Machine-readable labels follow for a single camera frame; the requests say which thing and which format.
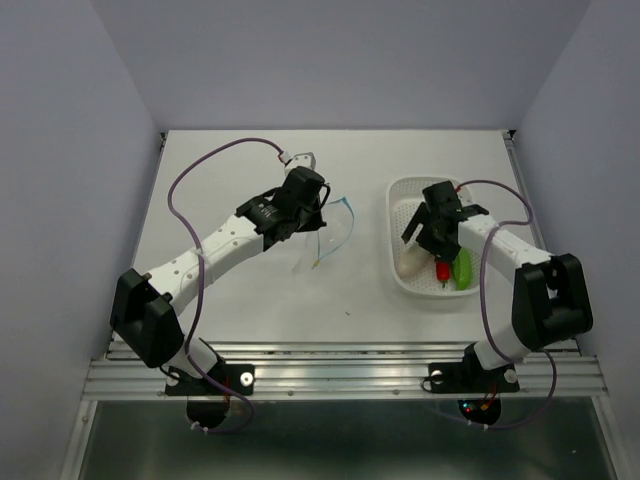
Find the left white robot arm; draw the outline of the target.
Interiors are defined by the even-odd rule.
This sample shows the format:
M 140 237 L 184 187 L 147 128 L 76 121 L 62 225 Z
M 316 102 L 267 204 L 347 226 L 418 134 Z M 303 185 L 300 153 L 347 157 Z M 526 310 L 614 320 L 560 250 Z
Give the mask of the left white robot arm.
M 242 204 L 192 249 L 144 274 L 127 270 L 116 283 L 112 330 L 147 367 L 176 368 L 199 393 L 215 392 L 222 384 L 220 357 L 191 347 L 193 335 L 183 332 L 180 314 L 191 303 L 200 313 L 206 288 L 237 265 L 296 233 L 323 228 L 320 192 L 329 189 L 318 173 L 295 167 L 281 186 Z

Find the clear zip top bag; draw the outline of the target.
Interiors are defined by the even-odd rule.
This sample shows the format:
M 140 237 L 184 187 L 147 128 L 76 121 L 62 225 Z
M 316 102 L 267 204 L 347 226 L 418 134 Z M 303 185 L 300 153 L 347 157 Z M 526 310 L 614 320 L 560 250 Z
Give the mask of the clear zip top bag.
M 346 196 L 329 201 L 323 208 L 324 227 L 303 235 L 299 258 L 293 265 L 294 274 L 307 273 L 328 263 L 350 239 L 354 230 L 355 212 Z

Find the white toy radish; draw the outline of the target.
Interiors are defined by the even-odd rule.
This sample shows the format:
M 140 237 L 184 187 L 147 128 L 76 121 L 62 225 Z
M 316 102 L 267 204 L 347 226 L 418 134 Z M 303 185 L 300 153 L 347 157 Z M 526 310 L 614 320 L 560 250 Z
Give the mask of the white toy radish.
M 396 273 L 401 279 L 407 279 L 418 275 L 433 259 L 433 255 L 414 243 L 407 247 L 399 257 L 396 264 Z

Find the green toy pepper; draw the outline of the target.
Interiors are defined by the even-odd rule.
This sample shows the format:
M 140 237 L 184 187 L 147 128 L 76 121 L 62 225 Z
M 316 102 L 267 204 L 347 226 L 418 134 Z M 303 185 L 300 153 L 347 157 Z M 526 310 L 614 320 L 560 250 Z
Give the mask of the green toy pepper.
M 465 248 L 461 248 L 451 263 L 450 268 L 456 290 L 467 290 L 473 280 L 472 257 L 470 252 Z

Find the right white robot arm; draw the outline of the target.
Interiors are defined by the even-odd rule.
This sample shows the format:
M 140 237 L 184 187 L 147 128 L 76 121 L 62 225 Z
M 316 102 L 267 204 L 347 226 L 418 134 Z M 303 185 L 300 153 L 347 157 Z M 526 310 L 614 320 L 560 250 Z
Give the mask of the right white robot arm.
M 457 362 L 433 364 L 432 392 L 481 392 L 505 383 L 505 374 L 531 353 L 589 332 L 593 315 L 582 264 L 572 254 L 554 255 L 507 231 L 478 204 L 465 205 L 450 180 L 423 189 L 423 199 L 401 238 L 450 268 L 463 253 L 480 257 L 478 277 L 494 268 L 513 288 L 511 317 L 464 350 Z

